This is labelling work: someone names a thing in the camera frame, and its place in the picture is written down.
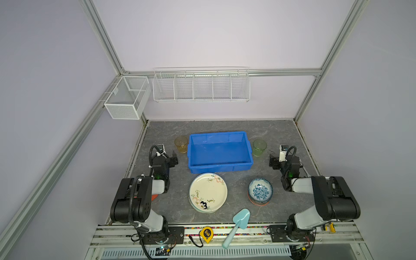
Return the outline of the blue patterned bowl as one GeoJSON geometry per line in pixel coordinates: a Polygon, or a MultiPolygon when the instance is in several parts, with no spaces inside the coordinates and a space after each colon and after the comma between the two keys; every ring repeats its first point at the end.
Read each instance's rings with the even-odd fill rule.
{"type": "Polygon", "coordinates": [[[248,195],[259,202],[271,200],[273,193],[273,186],[263,178],[253,179],[248,186],[248,195]]]}

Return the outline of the orange patterned bowl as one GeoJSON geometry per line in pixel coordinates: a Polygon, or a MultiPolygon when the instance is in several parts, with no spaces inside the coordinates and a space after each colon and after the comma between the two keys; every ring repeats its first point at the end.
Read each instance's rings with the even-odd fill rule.
{"type": "Polygon", "coordinates": [[[270,203],[270,201],[257,201],[253,199],[250,195],[248,195],[249,200],[256,206],[266,206],[270,203]]]}

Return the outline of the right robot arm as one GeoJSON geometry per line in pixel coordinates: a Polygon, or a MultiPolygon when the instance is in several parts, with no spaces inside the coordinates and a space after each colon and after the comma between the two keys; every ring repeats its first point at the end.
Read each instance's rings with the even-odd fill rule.
{"type": "Polygon", "coordinates": [[[269,166],[280,170],[285,191],[311,194],[314,205],[291,214],[284,229],[288,240],[297,242],[302,235],[332,221],[351,221],[361,215],[360,206],[343,177],[300,177],[301,160],[297,147],[281,145],[277,157],[270,156],[269,166]]]}

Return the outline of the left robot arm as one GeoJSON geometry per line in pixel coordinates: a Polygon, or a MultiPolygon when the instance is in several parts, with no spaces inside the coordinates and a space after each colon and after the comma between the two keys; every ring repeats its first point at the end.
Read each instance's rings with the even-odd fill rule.
{"type": "Polygon", "coordinates": [[[166,243],[171,233],[166,217],[151,209],[152,197],[167,193],[170,169],[178,165],[175,153],[169,156],[163,144],[151,146],[148,154],[149,175],[121,180],[110,208],[113,222],[130,224],[144,241],[166,243]]]}

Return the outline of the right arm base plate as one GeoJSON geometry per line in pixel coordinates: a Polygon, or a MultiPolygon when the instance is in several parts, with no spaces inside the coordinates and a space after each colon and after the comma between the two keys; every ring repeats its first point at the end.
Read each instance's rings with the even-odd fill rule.
{"type": "Polygon", "coordinates": [[[272,242],[314,242],[315,235],[313,230],[295,230],[288,231],[285,224],[270,225],[266,229],[267,234],[270,235],[272,242]]]}

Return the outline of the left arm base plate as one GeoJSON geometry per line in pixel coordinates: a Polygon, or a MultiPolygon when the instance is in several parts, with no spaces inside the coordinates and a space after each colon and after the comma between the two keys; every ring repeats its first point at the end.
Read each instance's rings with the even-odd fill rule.
{"type": "Polygon", "coordinates": [[[170,226],[160,232],[150,232],[140,235],[145,245],[183,244],[185,228],[183,226],[170,226]]]}

